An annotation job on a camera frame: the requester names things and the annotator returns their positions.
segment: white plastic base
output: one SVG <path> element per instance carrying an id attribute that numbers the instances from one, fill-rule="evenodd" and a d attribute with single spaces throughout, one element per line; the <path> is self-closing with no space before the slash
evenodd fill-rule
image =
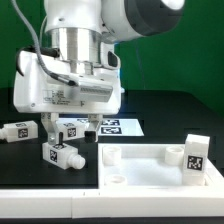
<path id="1" fill-rule="evenodd" d="M 224 180 L 216 168 L 208 161 L 205 186 L 183 186 L 167 181 L 143 183 L 142 168 L 138 170 L 139 182 L 111 188 L 104 183 L 104 174 L 109 166 L 104 166 L 102 149 L 108 144 L 99 144 L 99 186 L 93 190 L 1 190 L 0 218 L 92 218 L 92 217 L 211 217 L 224 216 Z M 170 145 L 118 145 L 122 148 L 122 160 L 128 157 L 143 161 L 158 161 L 155 167 L 162 167 L 165 149 Z M 149 175 L 150 166 L 144 169 L 144 177 Z M 164 170 L 154 170 L 151 178 L 156 180 Z"/>

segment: black table surface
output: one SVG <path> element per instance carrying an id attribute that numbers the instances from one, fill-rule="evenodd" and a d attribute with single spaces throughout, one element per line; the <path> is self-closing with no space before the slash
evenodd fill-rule
<path id="1" fill-rule="evenodd" d="M 79 148 L 87 164 L 82 170 L 66 171 L 42 159 L 47 134 L 40 114 L 18 113 L 13 90 L 0 89 L 0 128 L 3 124 L 34 120 L 39 138 L 7 143 L 0 140 L 0 189 L 92 189 L 98 188 L 97 143 L 84 139 L 68 143 Z M 78 115 L 61 115 L 77 117 Z M 99 143 L 184 144 L 188 134 L 210 136 L 209 159 L 224 174 L 224 119 L 189 93 L 179 91 L 126 91 L 120 112 L 108 118 L 135 118 L 144 132 L 141 137 L 100 136 Z M 141 218 L 32 220 L 32 223 L 224 223 L 223 218 Z M 31 220 L 0 220 L 31 223 Z"/>

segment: black sticker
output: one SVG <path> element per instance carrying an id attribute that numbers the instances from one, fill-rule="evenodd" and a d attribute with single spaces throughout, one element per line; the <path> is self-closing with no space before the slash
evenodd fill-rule
<path id="1" fill-rule="evenodd" d="M 118 127 L 101 127 L 101 133 L 107 135 L 121 135 L 121 128 Z"/>
<path id="2" fill-rule="evenodd" d="M 119 120 L 104 120 L 102 122 L 102 125 L 104 126 L 120 126 Z"/>
<path id="3" fill-rule="evenodd" d="M 197 156 L 188 156 L 187 168 L 190 170 L 202 171 L 203 158 Z"/>
<path id="4" fill-rule="evenodd" d="M 69 128 L 68 129 L 68 137 L 75 137 L 76 136 L 76 128 Z"/>
<path id="5" fill-rule="evenodd" d="M 50 160 L 57 163 L 58 161 L 58 154 L 57 152 L 50 150 Z"/>
<path id="6" fill-rule="evenodd" d="M 27 138 L 28 137 L 28 129 L 18 129 L 18 138 Z"/>
<path id="7" fill-rule="evenodd" d="M 72 124 L 72 123 L 67 123 L 67 124 L 64 124 L 65 127 L 69 128 L 69 127 L 74 127 L 75 125 Z"/>
<path id="8" fill-rule="evenodd" d="M 18 128 L 21 128 L 21 127 L 27 127 L 27 125 L 25 123 L 19 123 L 19 124 L 16 124 L 16 126 Z"/>

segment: green screen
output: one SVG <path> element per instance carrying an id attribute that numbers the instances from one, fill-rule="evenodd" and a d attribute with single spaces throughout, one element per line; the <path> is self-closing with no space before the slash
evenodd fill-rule
<path id="1" fill-rule="evenodd" d="M 17 0 L 39 33 L 42 0 Z M 0 0 L 0 88 L 12 87 L 15 54 L 32 44 L 9 0 Z M 125 89 L 180 90 L 192 93 L 224 117 L 224 1 L 186 0 L 184 15 L 171 32 L 121 43 Z"/>

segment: white tray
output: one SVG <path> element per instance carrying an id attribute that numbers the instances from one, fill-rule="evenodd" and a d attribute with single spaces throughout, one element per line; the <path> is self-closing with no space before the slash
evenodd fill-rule
<path id="1" fill-rule="evenodd" d="M 165 150 L 174 145 L 128 145 L 121 144 L 122 159 L 119 165 L 107 166 L 103 164 L 103 150 L 112 144 L 99 144 L 99 188 L 108 188 L 105 178 L 110 175 L 121 175 L 127 179 L 125 188 L 164 188 L 181 187 L 182 166 L 170 166 L 165 163 Z M 222 175 L 208 160 L 205 174 L 205 187 L 219 185 L 223 181 Z"/>

